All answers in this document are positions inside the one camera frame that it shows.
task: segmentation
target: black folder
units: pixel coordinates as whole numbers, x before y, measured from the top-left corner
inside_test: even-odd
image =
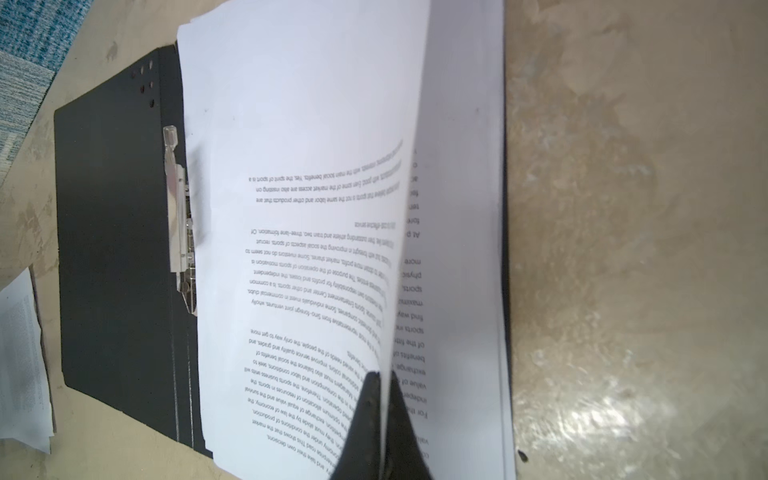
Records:
[[[197,318],[169,270],[163,128],[186,167],[181,71],[159,48],[54,116],[67,386],[210,456]]]

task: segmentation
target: small black object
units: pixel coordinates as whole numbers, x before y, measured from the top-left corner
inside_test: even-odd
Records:
[[[390,385],[386,453],[381,479],[432,480],[394,372]],[[369,372],[362,384],[349,434],[331,480],[379,480],[380,406],[381,378],[378,372]]]
[[[177,49],[59,108],[54,125],[65,383],[210,456],[197,318],[169,270],[164,126],[177,126],[186,166]]]

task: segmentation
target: blue patterned rug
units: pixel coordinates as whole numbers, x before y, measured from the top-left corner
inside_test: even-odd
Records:
[[[93,0],[0,0],[0,185]]]

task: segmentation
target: beige marble surface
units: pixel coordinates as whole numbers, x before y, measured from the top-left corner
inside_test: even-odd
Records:
[[[64,386],[55,229],[54,110],[215,4],[95,0],[0,187],[57,422],[50,456],[0,441],[0,478],[231,478]],[[508,0],[521,480],[768,477],[766,27],[760,0]]]

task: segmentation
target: binder clip mechanism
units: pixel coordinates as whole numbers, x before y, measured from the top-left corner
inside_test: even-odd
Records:
[[[187,172],[176,163],[174,150],[179,144],[175,126],[163,127],[165,180],[168,196],[168,252],[170,271],[176,273],[176,290],[184,297],[187,311],[197,316],[194,238],[190,214],[190,188]]]

